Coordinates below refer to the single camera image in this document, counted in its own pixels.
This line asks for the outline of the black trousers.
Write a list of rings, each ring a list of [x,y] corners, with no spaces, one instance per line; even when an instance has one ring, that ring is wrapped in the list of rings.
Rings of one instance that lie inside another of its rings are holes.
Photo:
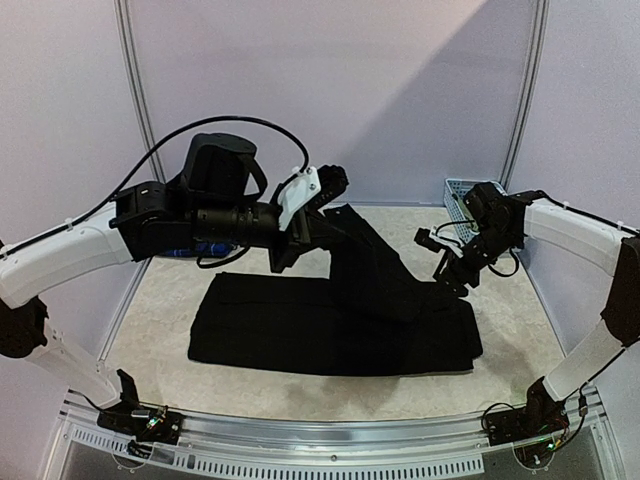
[[[189,360],[285,373],[384,377],[460,373],[483,353],[471,305],[418,280],[350,205],[326,278],[223,272],[190,330]]]

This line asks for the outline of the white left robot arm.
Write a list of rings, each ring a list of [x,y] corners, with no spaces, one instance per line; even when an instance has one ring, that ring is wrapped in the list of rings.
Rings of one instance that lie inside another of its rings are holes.
[[[65,380],[128,434],[149,423],[133,379],[49,326],[44,292],[102,268],[205,242],[233,244],[242,253],[264,249],[279,273],[301,255],[342,239],[321,210],[345,192],[343,168],[303,162],[263,202],[268,181],[253,142],[210,133],[206,120],[186,131],[192,140],[172,180],[124,180],[81,216],[1,249],[2,355]]]

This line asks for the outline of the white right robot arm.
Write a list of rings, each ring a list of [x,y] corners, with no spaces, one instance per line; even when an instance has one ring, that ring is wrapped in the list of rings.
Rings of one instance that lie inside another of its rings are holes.
[[[603,373],[639,340],[639,232],[560,202],[542,190],[506,194],[478,183],[464,196],[475,234],[467,241],[426,234],[444,256],[435,279],[458,296],[480,283],[498,258],[518,250],[531,270],[536,292],[554,321],[572,316],[561,337],[573,343],[560,363],[531,390],[532,402],[517,427],[537,436],[556,417],[554,404]]]

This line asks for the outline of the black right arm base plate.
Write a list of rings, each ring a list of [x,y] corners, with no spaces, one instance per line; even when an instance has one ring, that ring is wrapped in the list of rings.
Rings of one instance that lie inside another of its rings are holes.
[[[480,422],[491,446],[541,437],[549,439],[546,449],[554,451],[571,438],[566,401],[537,395],[523,407],[494,403],[483,412]]]

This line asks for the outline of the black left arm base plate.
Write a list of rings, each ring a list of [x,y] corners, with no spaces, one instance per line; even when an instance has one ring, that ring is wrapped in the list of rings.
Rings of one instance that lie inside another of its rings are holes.
[[[176,445],[186,416],[168,406],[145,406],[138,397],[134,379],[124,370],[116,371],[121,392],[118,401],[109,407],[97,407],[97,425],[129,435],[138,443]]]

